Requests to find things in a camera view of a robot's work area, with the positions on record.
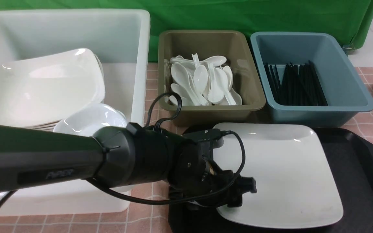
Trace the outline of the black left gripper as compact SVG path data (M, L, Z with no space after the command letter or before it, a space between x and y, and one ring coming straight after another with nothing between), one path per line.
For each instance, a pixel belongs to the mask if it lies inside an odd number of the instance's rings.
M253 177L238 175L231 170L222 170L215 161L203 155L182 153L169 173L169 198L188 201L202 207L241 207L243 195L257 193Z

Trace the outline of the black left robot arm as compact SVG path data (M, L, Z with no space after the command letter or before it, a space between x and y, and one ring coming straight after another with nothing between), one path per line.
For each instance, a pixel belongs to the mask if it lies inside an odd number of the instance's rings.
M236 172L222 170L204 146L228 135L240 145L242 161ZM129 123L87 137L0 125L0 192L82 179L111 196L145 205L240 207L243 194L257 192L255 179L240 175L245 159L244 143L234 131L181 136ZM177 195L151 201L112 190L157 181L166 181Z

